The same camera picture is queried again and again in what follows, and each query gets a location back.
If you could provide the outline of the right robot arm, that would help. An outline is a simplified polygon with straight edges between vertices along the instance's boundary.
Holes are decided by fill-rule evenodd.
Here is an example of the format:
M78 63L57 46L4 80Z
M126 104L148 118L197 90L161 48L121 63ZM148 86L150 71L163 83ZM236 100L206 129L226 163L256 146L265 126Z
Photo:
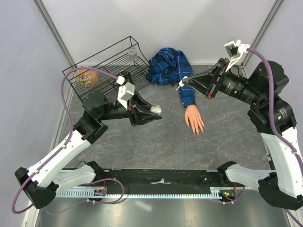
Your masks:
M229 161L218 167L217 181L222 186L239 183L259 192L269 205L298 210L303 205L303 163L297 143L296 119L292 107L280 96L289 79L283 67L270 61L259 63L246 78L228 70L227 59L220 59L206 72L183 82L211 99L224 93L250 106L248 116L261 134L272 162L266 172L245 168Z

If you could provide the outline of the white nail polish cap brush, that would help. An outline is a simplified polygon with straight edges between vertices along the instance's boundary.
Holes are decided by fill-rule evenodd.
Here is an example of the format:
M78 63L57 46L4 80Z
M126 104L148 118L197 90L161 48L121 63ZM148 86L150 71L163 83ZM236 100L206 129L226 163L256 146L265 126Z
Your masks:
M182 78L181 80L180 80L180 82L178 83L178 86L177 86L177 88L176 88L176 91L178 91L180 88L182 88L185 84L183 83L183 81L185 80L185 79L187 79L188 77L187 76L185 76L184 78Z

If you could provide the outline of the white nail polish bottle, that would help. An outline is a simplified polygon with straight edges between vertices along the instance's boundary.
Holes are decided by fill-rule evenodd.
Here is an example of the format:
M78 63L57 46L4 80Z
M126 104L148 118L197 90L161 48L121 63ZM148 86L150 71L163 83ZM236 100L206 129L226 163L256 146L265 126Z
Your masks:
M150 111L153 112L153 113L156 113L156 114L161 114L162 109L159 105L156 105L156 106L152 106L150 108Z

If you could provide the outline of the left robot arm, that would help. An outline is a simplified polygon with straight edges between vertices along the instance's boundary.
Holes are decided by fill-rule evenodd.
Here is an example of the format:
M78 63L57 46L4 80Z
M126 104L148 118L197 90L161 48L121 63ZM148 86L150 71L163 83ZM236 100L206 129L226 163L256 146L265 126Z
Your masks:
M60 171L79 153L96 142L108 129L104 120L128 118L133 127L160 120L161 108L145 101L138 92L131 95L126 106L110 103L106 96L95 91L83 102L83 116L72 126L72 131L47 156L29 168L20 167L15 177L32 202L41 209L56 195L80 185L99 186L104 181L104 170L90 161L83 167L61 174Z

